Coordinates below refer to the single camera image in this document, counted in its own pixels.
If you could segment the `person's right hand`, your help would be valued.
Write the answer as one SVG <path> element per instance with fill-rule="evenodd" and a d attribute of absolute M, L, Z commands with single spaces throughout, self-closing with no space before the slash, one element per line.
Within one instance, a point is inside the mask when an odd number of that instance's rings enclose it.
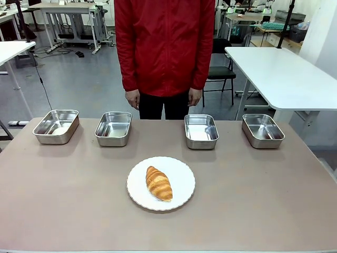
<path fill-rule="evenodd" d="M 139 90 L 126 91 L 125 98 L 132 108 L 139 110 L 139 104 L 140 104 Z"/>

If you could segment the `person's left hand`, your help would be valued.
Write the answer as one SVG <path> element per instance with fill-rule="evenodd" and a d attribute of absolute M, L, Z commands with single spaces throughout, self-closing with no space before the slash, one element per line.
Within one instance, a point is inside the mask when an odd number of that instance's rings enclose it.
<path fill-rule="evenodd" d="M 188 106 L 196 106 L 202 97 L 202 90 L 190 88 Z"/>

